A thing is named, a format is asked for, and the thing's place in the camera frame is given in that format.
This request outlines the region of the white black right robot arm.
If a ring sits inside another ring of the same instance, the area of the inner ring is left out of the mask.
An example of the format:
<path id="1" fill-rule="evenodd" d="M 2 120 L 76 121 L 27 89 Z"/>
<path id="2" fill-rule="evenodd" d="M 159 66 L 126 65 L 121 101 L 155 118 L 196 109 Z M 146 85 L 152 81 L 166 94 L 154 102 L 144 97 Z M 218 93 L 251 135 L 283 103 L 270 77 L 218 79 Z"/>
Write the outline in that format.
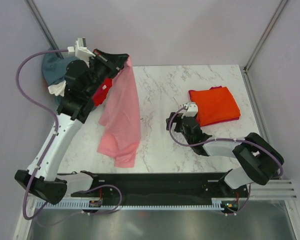
<path id="1" fill-rule="evenodd" d="M 204 133 L 196 117 L 179 112 L 171 112 L 165 121 L 166 130 L 181 133 L 186 140 L 183 146 L 195 154 L 234 158 L 239 162 L 238 168 L 228 170 L 216 182 L 216 191 L 223 197 L 230 197 L 251 183 L 265 186 L 283 173 L 283 157 L 255 132 L 240 139 L 217 138 Z"/>

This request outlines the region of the pink t-shirt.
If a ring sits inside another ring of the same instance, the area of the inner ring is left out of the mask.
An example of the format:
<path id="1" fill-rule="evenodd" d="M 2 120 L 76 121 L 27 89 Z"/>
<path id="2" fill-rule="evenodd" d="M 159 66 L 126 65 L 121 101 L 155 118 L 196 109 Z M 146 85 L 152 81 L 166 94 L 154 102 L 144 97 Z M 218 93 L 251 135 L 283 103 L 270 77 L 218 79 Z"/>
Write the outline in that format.
<path id="1" fill-rule="evenodd" d="M 142 136 L 138 90 L 130 58 L 112 80 L 99 124 L 104 133 L 97 152 L 113 158 L 117 168 L 133 168 Z"/>

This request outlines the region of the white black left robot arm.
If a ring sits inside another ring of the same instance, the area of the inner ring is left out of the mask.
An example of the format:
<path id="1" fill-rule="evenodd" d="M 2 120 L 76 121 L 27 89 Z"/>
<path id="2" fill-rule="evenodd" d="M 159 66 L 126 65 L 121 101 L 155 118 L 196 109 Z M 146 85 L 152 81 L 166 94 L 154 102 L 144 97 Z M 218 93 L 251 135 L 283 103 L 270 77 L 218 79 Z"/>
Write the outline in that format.
<path id="1" fill-rule="evenodd" d="M 124 68 L 129 55 L 111 54 L 98 49 L 64 52 L 74 54 L 78 60 L 66 67 L 64 97 L 57 110 L 45 108 L 54 118 L 52 128 L 33 162 L 25 170 L 15 173 L 15 180 L 24 188 L 23 203 L 33 195 L 52 205 L 66 195 L 84 192 L 89 197 L 100 191 L 97 175 L 89 171 L 58 173 L 61 161 L 77 132 L 93 110 L 93 96 L 107 78 L 116 77 Z"/>

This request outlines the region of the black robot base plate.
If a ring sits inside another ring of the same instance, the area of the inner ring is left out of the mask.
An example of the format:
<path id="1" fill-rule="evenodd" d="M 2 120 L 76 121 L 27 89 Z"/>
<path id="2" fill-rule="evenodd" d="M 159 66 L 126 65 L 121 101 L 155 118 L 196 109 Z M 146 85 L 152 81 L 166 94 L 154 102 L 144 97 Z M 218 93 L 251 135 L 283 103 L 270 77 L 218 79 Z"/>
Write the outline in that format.
<path id="1" fill-rule="evenodd" d="M 110 204 L 208 204 L 213 198 L 234 200 L 248 195 L 242 186 L 229 196 L 217 192 L 224 175 L 213 173 L 100 173 L 93 175 L 91 192 L 71 197 L 100 197 Z"/>

